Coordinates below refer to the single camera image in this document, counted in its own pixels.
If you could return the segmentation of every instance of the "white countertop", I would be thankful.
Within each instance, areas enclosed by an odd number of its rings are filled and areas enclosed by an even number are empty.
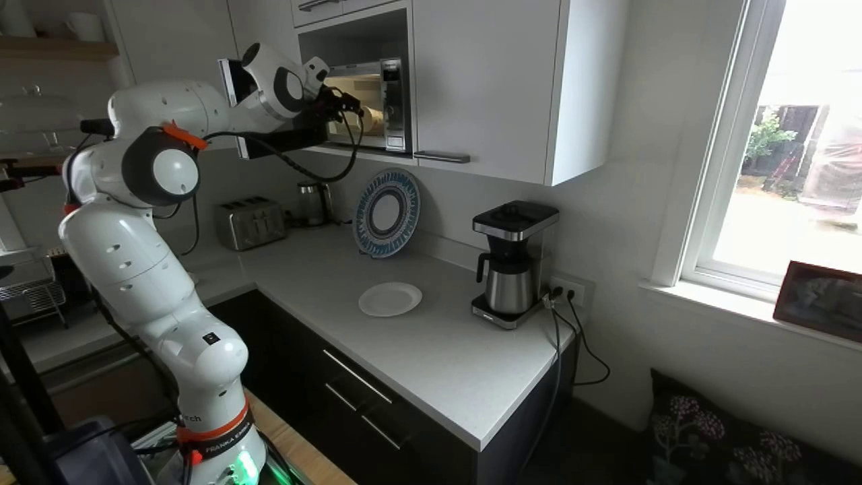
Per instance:
[[[480,292],[474,273],[412,250],[370,261],[349,230],[292,230],[248,254],[201,246],[190,273],[207,306],[259,288],[474,450],[484,450],[555,362],[547,312],[500,332],[469,310]],[[357,297],[388,281],[422,288],[422,303],[399,319],[362,315]],[[36,370],[110,342],[117,336],[98,315],[24,336]]]

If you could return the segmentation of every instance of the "drawer handle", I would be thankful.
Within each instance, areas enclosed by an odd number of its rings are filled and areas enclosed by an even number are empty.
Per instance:
[[[381,443],[388,443],[393,450],[400,450],[400,446],[399,446],[393,436],[388,436],[370,417],[361,415],[361,420],[362,420],[377,436],[381,436]]]
[[[357,409],[349,398],[345,398],[345,393],[338,393],[331,384],[323,384],[323,389],[337,396],[346,409]]]
[[[325,6],[325,2],[338,2],[338,0],[307,0],[307,2],[299,2],[299,12],[315,12],[317,6]]]
[[[418,151],[418,159],[428,159],[428,161],[445,161],[445,164],[469,164],[470,156],[469,155],[445,155],[445,151]]]
[[[325,347],[323,347],[323,355],[342,367],[352,381],[357,381],[361,386],[365,386],[370,393],[377,393],[385,404],[393,404],[393,398],[388,398],[379,389],[374,389],[368,381],[362,381],[361,374],[356,374],[342,358],[331,355]]]

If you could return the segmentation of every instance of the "wooden surface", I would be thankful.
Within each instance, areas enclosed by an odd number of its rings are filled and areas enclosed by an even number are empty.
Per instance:
[[[263,403],[249,396],[249,415],[261,433],[279,450],[279,456],[299,470],[308,485],[349,485],[352,479],[333,467],[315,446],[296,433],[282,417],[276,417]],[[0,485],[15,479],[0,467]]]
[[[74,60],[104,62],[115,58],[110,43],[71,43],[53,37],[0,37],[0,60]]]

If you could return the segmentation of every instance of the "floor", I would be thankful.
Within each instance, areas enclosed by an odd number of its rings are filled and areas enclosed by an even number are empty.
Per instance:
[[[643,485],[643,467],[637,433],[570,398],[551,415],[517,485]]]

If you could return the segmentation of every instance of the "wooden table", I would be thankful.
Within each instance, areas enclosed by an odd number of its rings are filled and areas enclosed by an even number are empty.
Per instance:
[[[308,446],[296,428],[276,417],[263,403],[249,396],[249,415],[261,433],[279,450],[279,456],[296,467],[313,485],[349,485],[352,479],[333,467],[315,446]],[[0,467],[0,485],[15,479]]]

